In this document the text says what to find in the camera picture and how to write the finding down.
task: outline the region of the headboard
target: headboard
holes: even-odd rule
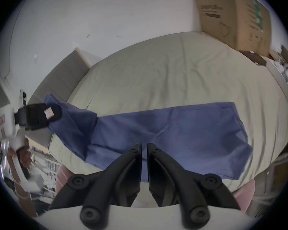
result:
[[[46,76],[27,104],[42,103],[47,94],[54,94],[57,99],[66,102],[89,68],[81,52],[75,49]],[[52,132],[48,128],[27,131],[26,137],[34,144],[48,148]]]

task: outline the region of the pink chair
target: pink chair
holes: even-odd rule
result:
[[[68,178],[74,175],[68,168],[64,165],[61,165],[58,168],[58,174],[56,179],[56,193],[58,193],[62,187],[67,183]]]
[[[248,183],[244,184],[237,191],[233,193],[240,209],[243,213],[246,212],[255,193],[255,180],[251,179]]]

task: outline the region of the beige bed sheet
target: beige bed sheet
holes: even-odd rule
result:
[[[223,180],[231,191],[265,170],[288,142],[288,103],[269,71],[196,32],[162,36],[116,52],[89,70],[68,102],[98,116],[234,102],[253,156],[239,180]],[[100,171],[55,135],[50,153],[74,173]]]

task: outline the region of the brown box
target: brown box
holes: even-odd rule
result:
[[[196,0],[201,30],[238,51],[269,55],[269,11],[256,0]]]

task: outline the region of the blue cloth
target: blue cloth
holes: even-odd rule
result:
[[[186,170],[239,179],[252,154],[235,104],[178,106],[104,117],[47,95],[62,118],[51,122],[54,132],[79,158],[106,169],[124,152],[142,143],[142,181],[147,182],[147,143],[172,156]]]

